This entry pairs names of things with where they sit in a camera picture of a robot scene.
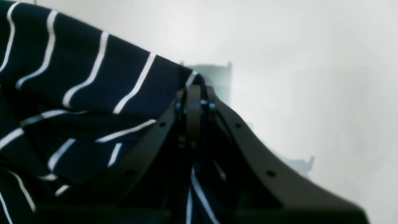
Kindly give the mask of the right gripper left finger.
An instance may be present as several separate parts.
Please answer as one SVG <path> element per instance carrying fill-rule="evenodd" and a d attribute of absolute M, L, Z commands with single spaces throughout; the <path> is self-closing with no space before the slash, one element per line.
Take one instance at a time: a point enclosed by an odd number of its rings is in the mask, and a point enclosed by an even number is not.
<path fill-rule="evenodd" d="M 168 197 L 181 181 L 180 141 L 195 137 L 186 131 L 188 103 L 195 85 L 177 92 L 175 101 L 138 144 L 109 169 L 66 190 L 39 207 L 33 224 L 171 224 Z"/>

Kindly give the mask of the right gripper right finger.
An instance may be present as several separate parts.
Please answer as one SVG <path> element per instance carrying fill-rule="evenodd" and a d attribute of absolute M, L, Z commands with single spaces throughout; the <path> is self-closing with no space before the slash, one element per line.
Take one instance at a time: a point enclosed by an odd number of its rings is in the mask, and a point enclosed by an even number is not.
<path fill-rule="evenodd" d="M 210 86 L 194 86 L 194 136 L 194 190 L 213 223 L 368 223 L 362 208 L 280 161 Z"/>

